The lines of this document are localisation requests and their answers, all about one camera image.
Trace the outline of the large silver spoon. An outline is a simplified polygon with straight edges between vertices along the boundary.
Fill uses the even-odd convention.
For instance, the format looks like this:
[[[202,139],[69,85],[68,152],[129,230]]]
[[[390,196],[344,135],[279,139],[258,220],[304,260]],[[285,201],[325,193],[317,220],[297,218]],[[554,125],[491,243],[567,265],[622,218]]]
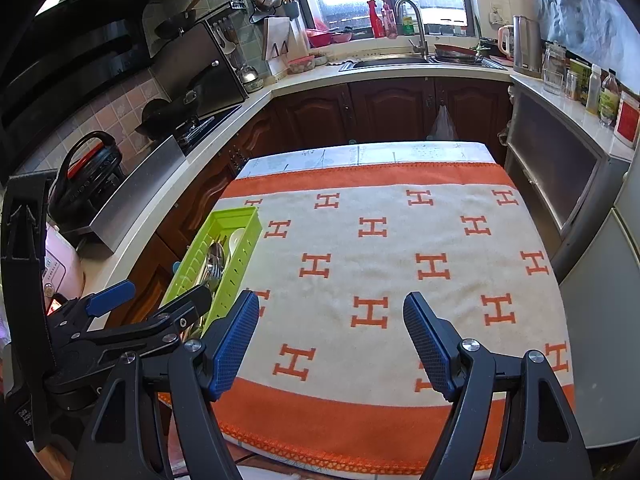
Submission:
[[[221,242],[213,242],[208,248],[201,283],[213,294],[216,292],[224,275],[226,255]]]

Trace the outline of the pink appliance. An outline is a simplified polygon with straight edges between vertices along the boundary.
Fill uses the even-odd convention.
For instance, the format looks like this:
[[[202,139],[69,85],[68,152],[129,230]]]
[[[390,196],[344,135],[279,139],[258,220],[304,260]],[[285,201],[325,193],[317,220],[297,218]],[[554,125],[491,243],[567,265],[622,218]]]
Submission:
[[[81,296],[85,273],[75,248],[55,229],[46,224],[46,253],[42,284],[44,304],[48,311],[62,306],[66,300]]]

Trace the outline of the green plastic utensil tray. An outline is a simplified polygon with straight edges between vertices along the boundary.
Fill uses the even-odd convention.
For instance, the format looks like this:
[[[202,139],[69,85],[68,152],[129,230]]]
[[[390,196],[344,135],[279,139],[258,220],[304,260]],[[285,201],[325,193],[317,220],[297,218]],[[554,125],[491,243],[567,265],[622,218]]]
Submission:
[[[195,321],[182,322],[182,339],[201,336],[209,325],[230,311],[239,295],[245,271],[262,225],[258,208],[214,210],[196,234],[160,302],[165,307],[196,285],[210,292],[210,308]]]

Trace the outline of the black red rice cooker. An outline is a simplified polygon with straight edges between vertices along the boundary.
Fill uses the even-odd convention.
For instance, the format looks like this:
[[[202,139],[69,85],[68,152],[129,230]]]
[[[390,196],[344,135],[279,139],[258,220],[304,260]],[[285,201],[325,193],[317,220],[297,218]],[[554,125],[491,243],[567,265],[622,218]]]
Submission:
[[[88,226],[124,183],[122,152],[100,130],[77,141],[58,168],[49,196],[49,216],[63,231]]]

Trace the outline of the white ceramic soup spoon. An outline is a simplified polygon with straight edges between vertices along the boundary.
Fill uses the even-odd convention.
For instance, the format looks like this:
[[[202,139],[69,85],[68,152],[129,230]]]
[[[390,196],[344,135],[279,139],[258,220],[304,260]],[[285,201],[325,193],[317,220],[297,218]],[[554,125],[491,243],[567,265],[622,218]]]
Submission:
[[[241,243],[241,240],[244,234],[245,234],[245,229],[239,228],[234,230],[229,236],[229,240],[228,240],[228,256],[229,257],[232,257],[235,252],[235,249],[239,247],[239,244]]]

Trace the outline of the grey refrigerator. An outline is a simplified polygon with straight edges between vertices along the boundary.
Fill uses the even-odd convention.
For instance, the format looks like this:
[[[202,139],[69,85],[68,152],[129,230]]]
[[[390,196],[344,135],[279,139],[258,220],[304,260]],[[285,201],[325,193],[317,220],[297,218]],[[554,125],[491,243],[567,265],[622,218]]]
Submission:
[[[639,150],[579,103],[516,78],[506,171],[561,289],[585,444],[639,437]]]

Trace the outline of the orange white H blanket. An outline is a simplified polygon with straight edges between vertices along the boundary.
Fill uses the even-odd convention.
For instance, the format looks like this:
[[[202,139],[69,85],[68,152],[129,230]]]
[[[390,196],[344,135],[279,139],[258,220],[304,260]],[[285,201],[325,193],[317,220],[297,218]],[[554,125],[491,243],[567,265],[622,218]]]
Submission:
[[[224,436],[347,478],[416,478],[449,404],[402,319],[420,292],[493,352],[537,349],[566,394],[572,357],[559,285],[520,193],[493,162],[396,162],[270,172],[229,185],[168,292],[198,278],[214,240],[259,221],[242,287],[260,318],[232,388]]]

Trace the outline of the black range hood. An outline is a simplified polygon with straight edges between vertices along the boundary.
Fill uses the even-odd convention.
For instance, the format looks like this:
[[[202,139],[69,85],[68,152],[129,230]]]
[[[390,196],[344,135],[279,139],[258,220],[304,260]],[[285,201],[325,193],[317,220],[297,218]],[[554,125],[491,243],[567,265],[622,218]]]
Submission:
[[[145,8],[164,0],[1,0],[1,173],[70,115],[150,64]]]

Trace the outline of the steel kettle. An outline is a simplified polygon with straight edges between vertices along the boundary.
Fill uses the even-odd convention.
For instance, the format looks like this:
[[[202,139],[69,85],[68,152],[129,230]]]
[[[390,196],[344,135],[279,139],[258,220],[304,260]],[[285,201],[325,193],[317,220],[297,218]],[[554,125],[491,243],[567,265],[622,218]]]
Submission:
[[[513,61],[516,72],[541,78],[542,53],[539,24],[524,15],[514,15],[511,25],[497,32],[498,49]]]

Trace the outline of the red spray bottle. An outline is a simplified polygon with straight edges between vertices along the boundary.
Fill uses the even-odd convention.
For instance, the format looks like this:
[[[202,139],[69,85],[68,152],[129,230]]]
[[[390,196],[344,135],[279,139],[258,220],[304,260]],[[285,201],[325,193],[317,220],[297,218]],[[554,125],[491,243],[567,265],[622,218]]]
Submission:
[[[375,38],[384,38],[385,29],[381,18],[378,16],[378,11],[376,10],[376,1],[368,0],[367,5],[369,7],[369,20],[373,36],[375,36]]]

